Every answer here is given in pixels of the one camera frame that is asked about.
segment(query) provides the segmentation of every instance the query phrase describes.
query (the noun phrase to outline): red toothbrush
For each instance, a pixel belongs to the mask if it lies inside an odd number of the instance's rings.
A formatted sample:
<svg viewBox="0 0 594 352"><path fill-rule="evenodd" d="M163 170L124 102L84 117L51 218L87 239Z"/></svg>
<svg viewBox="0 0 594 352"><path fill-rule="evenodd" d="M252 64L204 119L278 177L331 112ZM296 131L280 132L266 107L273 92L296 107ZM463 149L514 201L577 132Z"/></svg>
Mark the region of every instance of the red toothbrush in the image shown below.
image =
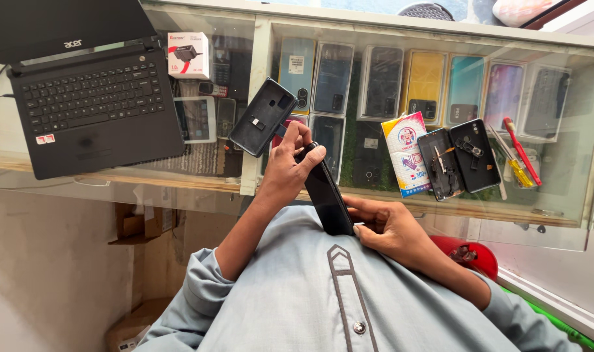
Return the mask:
<svg viewBox="0 0 594 352"><path fill-rule="evenodd" d="M525 154L525 150L523 150L523 146L518 142L518 140L516 140L516 137L514 137L514 124L512 123L510 117L505 116L503 118L503 123L505 124L505 129L507 129L508 132L510 132L510 137L512 137L512 145L514 146L514 149L516 149L516 152L520 155L521 159L523 160L523 163L527 167L527 170L529 170L531 178L534 181L536 181L536 185L542 185L542 182L536 174L536 171L534 171L533 167L531 166L527 154Z"/></svg>

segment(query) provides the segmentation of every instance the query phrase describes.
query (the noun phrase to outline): white tablet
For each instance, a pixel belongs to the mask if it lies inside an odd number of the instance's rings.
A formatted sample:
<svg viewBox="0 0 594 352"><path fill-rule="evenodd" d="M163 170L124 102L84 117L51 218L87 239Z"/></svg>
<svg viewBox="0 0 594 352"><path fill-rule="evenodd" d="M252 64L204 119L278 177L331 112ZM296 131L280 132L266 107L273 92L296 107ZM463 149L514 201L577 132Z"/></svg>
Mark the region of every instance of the white tablet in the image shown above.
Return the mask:
<svg viewBox="0 0 594 352"><path fill-rule="evenodd" d="M177 118L184 143L215 143L217 141L215 98L189 96L174 98Z"/></svg>

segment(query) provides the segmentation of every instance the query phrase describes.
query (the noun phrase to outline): acer laptop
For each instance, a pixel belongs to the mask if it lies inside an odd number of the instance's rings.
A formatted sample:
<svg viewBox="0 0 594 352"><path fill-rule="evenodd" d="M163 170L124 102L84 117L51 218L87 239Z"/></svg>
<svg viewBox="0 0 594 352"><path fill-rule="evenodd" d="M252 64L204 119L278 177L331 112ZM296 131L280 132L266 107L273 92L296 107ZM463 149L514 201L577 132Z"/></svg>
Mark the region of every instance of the acer laptop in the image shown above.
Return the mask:
<svg viewBox="0 0 594 352"><path fill-rule="evenodd" d="M10 65L36 179L184 152L153 36L138 0L0 1L0 63ZM93 50L131 39L142 43ZM92 52L64 54L82 49ZM56 54L64 58L45 58Z"/></svg>

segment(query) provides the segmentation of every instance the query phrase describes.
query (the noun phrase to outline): red sticker on laptop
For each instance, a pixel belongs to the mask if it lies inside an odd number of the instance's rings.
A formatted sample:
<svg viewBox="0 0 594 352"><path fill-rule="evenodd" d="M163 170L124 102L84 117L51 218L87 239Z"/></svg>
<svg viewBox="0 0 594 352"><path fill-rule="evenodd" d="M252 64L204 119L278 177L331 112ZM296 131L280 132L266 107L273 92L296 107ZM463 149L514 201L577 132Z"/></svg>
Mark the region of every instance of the red sticker on laptop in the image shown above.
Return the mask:
<svg viewBox="0 0 594 352"><path fill-rule="evenodd" d="M54 143L55 141L56 139L54 138L54 135L44 135L36 137L37 144Z"/></svg>

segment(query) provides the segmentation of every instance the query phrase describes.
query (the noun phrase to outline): charger box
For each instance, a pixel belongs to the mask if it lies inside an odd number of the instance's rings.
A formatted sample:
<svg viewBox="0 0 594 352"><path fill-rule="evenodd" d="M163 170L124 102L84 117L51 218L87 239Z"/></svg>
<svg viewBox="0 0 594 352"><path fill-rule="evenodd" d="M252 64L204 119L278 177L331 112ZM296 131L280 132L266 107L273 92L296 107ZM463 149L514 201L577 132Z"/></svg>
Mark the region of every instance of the charger box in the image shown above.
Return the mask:
<svg viewBox="0 0 594 352"><path fill-rule="evenodd" d="M169 74L175 78L210 78L210 51L204 33L169 33Z"/></svg>

